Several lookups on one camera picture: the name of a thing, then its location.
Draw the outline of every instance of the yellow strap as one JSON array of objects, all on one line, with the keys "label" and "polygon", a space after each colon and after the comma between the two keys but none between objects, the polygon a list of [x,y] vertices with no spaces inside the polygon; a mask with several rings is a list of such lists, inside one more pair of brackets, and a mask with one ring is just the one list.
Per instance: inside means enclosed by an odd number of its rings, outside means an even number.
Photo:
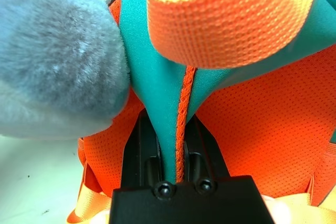
[{"label": "yellow strap", "polygon": [[198,68],[234,68],[289,44],[313,0],[147,0],[148,29],[165,58]]},{"label": "yellow strap", "polygon": [[92,221],[100,220],[97,224],[104,224],[101,222],[103,211],[111,208],[111,198],[92,191],[85,184],[82,184],[77,205],[75,210],[69,215],[67,224],[92,224]]},{"label": "yellow strap", "polygon": [[336,211],[336,185],[328,194],[327,198],[324,199],[320,207]]}]

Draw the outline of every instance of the screw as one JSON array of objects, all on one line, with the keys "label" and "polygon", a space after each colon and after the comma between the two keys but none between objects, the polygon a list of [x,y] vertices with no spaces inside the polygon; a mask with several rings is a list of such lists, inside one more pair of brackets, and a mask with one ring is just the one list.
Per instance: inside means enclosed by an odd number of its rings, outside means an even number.
[{"label": "screw", "polygon": [[216,190],[216,184],[208,178],[202,178],[196,183],[196,190],[199,194],[208,195]]},{"label": "screw", "polygon": [[170,199],[175,194],[175,186],[169,182],[159,182],[154,188],[154,194],[158,199]]}]

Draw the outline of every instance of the orange mesh fabric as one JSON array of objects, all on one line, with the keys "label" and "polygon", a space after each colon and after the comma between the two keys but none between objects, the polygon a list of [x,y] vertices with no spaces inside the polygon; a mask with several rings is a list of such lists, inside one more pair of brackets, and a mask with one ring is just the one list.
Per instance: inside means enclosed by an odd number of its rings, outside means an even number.
[{"label": "orange mesh fabric", "polygon": [[147,0],[153,46],[169,60],[231,68],[276,53],[300,31],[313,0]]},{"label": "orange mesh fabric", "polygon": [[318,206],[336,185],[336,144],[330,143],[314,173],[312,205]]},{"label": "orange mesh fabric", "polygon": [[115,0],[110,5],[110,12],[112,16],[114,17],[115,22],[119,24],[119,18],[120,18],[120,8],[121,8],[121,0]]},{"label": "orange mesh fabric", "polygon": [[143,108],[138,97],[131,92],[127,106],[114,118],[111,127],[83,138],[86,160],[108,196],[112,195],[113,189],[120,187],[123,149]]},{"label": "orange mesh fabric", "polygon": [[302,193],[336,129],[335,80],[333,46],[213,93],[197,115],[232,175],[251,174],[264,195]]},{"label": "orange mesh fabric", "polygon": [[187,67],[183,79],[179,111],[176,122],[176,182],[180,183],[184,177],[184,129],[188,112],[189,99],[193,86],[196,68]]}]

